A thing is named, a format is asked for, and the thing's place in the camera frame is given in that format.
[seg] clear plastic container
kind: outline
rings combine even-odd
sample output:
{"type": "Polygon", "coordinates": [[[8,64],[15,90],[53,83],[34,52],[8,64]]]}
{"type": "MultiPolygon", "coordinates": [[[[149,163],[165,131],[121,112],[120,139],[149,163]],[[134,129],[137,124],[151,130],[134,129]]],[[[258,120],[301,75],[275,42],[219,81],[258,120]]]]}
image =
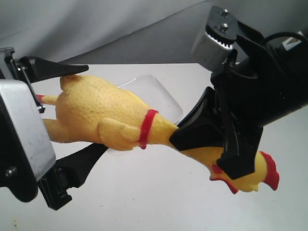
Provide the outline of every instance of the clear plastic container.
{"type": "Polygon", "coordinates": [[[151,108],[174,124],[178,124],[183,117],[183,109],[165,89],[165,87],[152,75],[144,75],[129,81],[118,83],[121,89],[133,92],[151,108]]]}

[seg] yellow rubber chicken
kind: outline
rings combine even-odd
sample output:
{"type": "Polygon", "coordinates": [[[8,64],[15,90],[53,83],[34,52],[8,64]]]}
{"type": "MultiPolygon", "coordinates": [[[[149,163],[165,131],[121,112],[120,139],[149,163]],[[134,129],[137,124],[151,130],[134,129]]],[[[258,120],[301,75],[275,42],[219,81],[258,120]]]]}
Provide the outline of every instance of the yellow rubber chicken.
{"type": "MultiPolygon", "coordinates": [[[[55,105],[56,119],[43,119],[51,141],[101,143],[118,151],[145,149],[148,144],[175,149],[169,138],[178,127],[132,92],[88,75],[61,77],[60,87],[59,96],[38,95],[43,104],[55,105]]],[[[234,194],[258,191],[261,182],[277,189],[279,174],[270,155],[257,152],[256,171],[231,180],[216,164],[222,152],[220,147],[203,147],[181,153],[206,166],[210,180],[226,182],[234,194]]]]}

